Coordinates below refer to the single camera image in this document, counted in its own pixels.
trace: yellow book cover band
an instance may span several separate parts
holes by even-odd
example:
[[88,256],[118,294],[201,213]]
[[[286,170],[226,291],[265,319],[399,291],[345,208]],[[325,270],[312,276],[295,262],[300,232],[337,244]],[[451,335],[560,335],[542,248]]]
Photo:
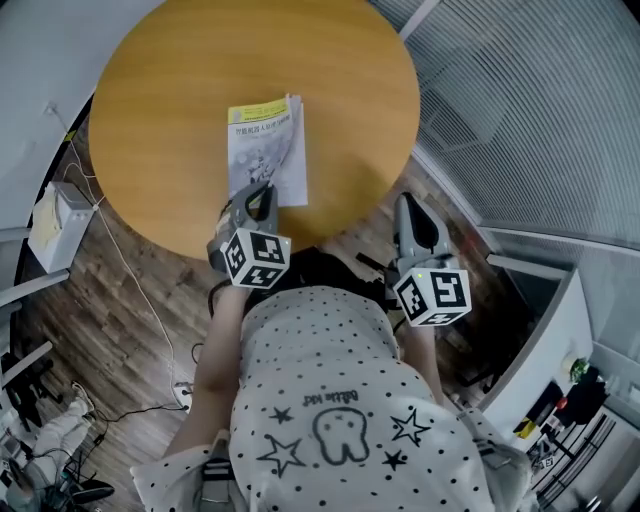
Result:
[[289,110],[287,99],[260,103],[259,105],[244,105],[241,107],[229,108],[229,124],[252,123],[254,121],[264,121]]

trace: book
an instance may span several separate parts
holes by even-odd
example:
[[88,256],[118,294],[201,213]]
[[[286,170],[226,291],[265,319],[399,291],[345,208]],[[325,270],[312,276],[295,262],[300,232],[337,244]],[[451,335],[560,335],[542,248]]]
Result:
[[270,181],[279,206],[305,206],[307,162],[304,104],[288,94],[228,112],[229,198],[256,181]]

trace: tooth cartoon print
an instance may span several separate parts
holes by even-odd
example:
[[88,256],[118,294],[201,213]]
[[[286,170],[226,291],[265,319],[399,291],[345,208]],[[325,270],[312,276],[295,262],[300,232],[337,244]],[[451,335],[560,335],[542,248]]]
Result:
[[332,466],[342,466],[348,460],[367,460],[366,434],[367,418],[351,407],[327,409],[313,420],[313,435],[320,443],[320,453]]

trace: white wall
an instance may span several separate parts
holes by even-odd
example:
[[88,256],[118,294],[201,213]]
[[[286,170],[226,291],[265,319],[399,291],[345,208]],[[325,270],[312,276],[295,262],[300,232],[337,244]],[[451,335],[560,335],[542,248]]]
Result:
[[[162,1],[8,0],[0,7],[0,229],[27,225],[64,137],[44,114],[47,104],[69,126],[119,42]],[[3,262],[0,275],[14,272],[15,261]]]

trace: round wooden table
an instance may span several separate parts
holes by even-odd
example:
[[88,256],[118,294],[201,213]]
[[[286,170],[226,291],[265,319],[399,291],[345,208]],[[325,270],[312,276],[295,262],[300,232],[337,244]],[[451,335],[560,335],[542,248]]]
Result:
[[309,204],[281,208],[295,250],[364,217],[415,143],[416,74],[364,0],[169,0],[107,65],[89,125],[103,192],[138,233],[206,259],[228,200],[227,109],[299,94]]

